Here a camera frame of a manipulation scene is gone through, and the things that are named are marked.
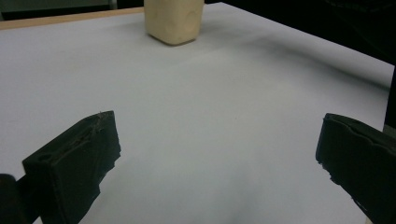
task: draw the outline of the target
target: table surface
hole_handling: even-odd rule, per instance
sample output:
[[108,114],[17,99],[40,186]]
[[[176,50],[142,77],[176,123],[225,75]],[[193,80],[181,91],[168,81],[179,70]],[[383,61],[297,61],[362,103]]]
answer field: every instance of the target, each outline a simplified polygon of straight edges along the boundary
[[178,47],[131,12],[0,40],[2,173],[115,111],[121,157],[81,223],[364,223],[315,151],[326,113],[382,129],[392,65],[225,4]]

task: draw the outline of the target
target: white tabletop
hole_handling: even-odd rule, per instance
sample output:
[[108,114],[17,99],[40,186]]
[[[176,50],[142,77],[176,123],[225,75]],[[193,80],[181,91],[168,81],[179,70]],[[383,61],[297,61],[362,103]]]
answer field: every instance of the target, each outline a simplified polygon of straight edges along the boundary
[[382,129],[392,72],[224,4],[179,47],[143,14],[1,31],[0,171],[114,110],[121,157],[81,223],[362,224],[315,151],[329,112]]

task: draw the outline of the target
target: beige container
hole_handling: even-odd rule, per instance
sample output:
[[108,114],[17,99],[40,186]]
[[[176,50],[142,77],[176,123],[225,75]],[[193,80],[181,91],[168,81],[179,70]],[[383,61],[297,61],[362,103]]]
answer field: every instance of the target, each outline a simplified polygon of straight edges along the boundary
[[204,0],[145,0],[147,32],[169,45],[195,39],[201,28]]

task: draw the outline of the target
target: white table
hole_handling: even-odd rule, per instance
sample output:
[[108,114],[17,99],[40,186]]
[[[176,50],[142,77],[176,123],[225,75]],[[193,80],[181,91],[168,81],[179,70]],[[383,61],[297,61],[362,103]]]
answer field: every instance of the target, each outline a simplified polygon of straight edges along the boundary
[[392,72],[224,4],[179,47],[143,14],[1,31],[0,171],[114,110],[121,158],[81,223],[362,224],[315,151],[329,112],[382,129]]

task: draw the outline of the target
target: wooden table edge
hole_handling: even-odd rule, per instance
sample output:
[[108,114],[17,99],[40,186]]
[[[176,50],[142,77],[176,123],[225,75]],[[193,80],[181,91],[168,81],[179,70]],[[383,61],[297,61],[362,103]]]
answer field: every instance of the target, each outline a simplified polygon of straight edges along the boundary
[[70,22],[70,21],[84,21],[84,20],[90,20],[96,18],[119,16],[119,15],[142,13],[142,12],[144,12],[144,9],[142,7],[133,7],[133,8],[116,9],[109,11],[80,13],[80,14],[65,15],[65,16],[34,18],[34,19],[17,20],[17,21],[0,21],[0,30],[49,25],[49,24],[56,24],[56,23]]

